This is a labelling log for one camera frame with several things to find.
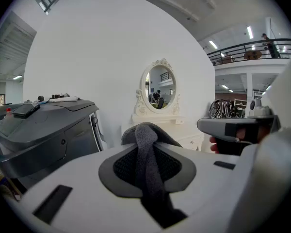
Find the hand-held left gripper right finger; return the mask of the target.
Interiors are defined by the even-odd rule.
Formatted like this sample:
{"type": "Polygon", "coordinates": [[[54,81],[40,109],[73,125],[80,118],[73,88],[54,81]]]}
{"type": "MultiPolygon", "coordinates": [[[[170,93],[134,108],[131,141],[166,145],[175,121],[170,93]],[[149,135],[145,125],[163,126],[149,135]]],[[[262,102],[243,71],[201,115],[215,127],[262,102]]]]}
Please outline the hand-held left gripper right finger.
{"type": "Polygon", "coordinates": [[[157,143],[191,160],[196,176],[171,200],[188,217],[164,230],[165,233],[227,233],[232,214],[246,184],[246,152],[241,156],[205,153],[157,143]]]}

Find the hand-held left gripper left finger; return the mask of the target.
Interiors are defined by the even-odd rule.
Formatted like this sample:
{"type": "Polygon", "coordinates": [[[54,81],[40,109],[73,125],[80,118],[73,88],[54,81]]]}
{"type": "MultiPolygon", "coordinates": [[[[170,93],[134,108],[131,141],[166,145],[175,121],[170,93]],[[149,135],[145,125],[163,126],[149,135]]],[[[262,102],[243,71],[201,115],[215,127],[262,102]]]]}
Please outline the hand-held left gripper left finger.
{"type": "Polygon", "coordinates": [[[39,233],[159,233],[161,227],[138,199],[119,198],[101,183],[101,163],[128,144],[74,159],[61,166],[27,191],[13,209],[34,232],[39,233]],[[38,219],[34,210],[58,185],[72,188],[50,224],[38,219]]]}

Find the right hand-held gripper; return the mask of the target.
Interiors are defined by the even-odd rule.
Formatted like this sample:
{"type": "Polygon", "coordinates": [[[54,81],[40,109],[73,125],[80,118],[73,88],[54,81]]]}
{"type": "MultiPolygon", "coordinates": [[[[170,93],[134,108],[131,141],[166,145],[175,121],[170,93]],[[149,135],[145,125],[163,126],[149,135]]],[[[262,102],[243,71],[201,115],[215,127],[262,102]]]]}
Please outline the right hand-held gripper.
{"type": "Polygon", "coordinates": [[[217,138],[217,153],[240,156],[243,149],[257,144],[269,133],[277,132],[280,121],[269,106],[263,106],[261,99],[250,103],[249,116],[235,119],[202,118],[198,129],[217,138]]]}

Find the person's right hand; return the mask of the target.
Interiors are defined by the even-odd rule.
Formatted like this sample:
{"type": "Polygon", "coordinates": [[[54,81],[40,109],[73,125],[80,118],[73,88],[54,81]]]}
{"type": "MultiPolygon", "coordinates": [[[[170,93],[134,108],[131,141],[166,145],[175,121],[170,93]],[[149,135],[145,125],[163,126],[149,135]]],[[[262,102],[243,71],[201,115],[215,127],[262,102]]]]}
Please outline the person's right hand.
{"type": "MultiPolygon", "coordinates": [[[[238,139],[244,139],[246,133],[246,129],[239,129],[236,133],[236,137],[238,139]]],[[[209,138],[210,143],[212,143],[210,150],[213,151],[216,154],[220,154],[217,139],[214,136],[211,136],[209,138]]]]}

